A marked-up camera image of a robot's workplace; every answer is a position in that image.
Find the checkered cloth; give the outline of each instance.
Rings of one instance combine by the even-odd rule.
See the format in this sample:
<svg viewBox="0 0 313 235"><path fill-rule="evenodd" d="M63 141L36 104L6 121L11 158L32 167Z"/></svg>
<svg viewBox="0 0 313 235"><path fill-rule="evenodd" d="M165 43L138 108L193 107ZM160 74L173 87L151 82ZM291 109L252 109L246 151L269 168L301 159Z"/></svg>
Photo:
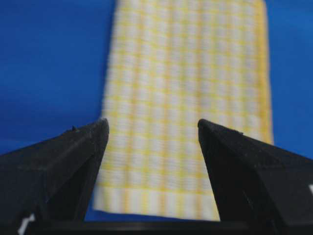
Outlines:
<svg viewBox="0 0 313 235"><path fill-rule="evenodd" d="M94 208L218 220L197 123L270 142L267 56L260 0L120 0Z"/></svg>

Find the blue background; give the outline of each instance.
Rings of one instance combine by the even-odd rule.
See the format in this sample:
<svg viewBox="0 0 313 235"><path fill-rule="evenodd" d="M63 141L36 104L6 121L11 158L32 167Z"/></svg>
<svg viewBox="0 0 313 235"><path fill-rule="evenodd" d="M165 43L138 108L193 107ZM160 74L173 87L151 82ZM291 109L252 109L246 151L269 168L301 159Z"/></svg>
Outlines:
<svg viewBox="0 0 313 235"><path fill-rule="evenodd" d="M313 158L313 1L267 0L274 142ZM114 0L0 0L0 154L101 114ZM89 208L86 220L163 220Z"/></svg>

